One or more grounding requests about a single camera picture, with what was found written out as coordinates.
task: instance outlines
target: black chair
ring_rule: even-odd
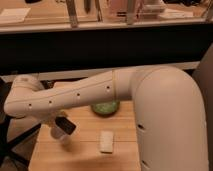
[[[7,141],[8,128],[10,125],[11,119],[13,117],[8,116],[4,110],[4,101],[10,91],[11,83],[4,83],[0,80],[0,167],[2,166],[5,157],[9,157],[12,161],[18,161],[25,166],[29,165],[29,161],[19,154],[12,151],[12,149],[18,145],[20,142],[25,140],[27,137],[32,135],[35,131],[37,131],[41,124],[38,124],[28,131],[22,133],[18,137],[14,138],[11,141]]]

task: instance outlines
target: green bowl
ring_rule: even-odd
[[[91,108],[93,112],[99,115],[108,116],[114,114],[119,109],[119,106],[119,101],[112,101],[108,103],[93,104],[91,105]]]

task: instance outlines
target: chair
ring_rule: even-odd
[[[7,141],[8,128],[10,125],[10,121],[11,119],[13,119],[13,117],[4,113],[3,106],[4,101],[10,91],[10,87],[11,83],[4,83],[2,80],[0,80],[0,167],[3,164],[5,157],[9,157],[10,159],[12,159],[12,161],[15,160],[24,164],[25,166],[28,166],[29,161],[24,157],[20,156],[19,154],[13,152],[12,149],[24,139],[29,137],[36,130],[38,130],[41,124],[32,127],[31,129],[22,133],[13,140],[9,142]]]
[[[208,129],[209,170],[213,170],[213,44],[193,73],[203,95]]]

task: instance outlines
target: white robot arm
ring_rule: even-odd
[[[194,80],[168,66],[114,70],[44,90],[28,75],[18,76],[5,112],[45,117],[64,108],[111,100],[134,102],[143,171],[208,171],[203,99]]]

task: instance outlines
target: white foam block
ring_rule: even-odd
[[[194,14],[188,11],[166,9],[159,17],[163,19],[192,18]]]
[[[30,8],[4,9],[0,14],[0,24],[23,22]]]
[[[113,153],[114,133],[111,131],[101,131],[100,135],[100,152]]]

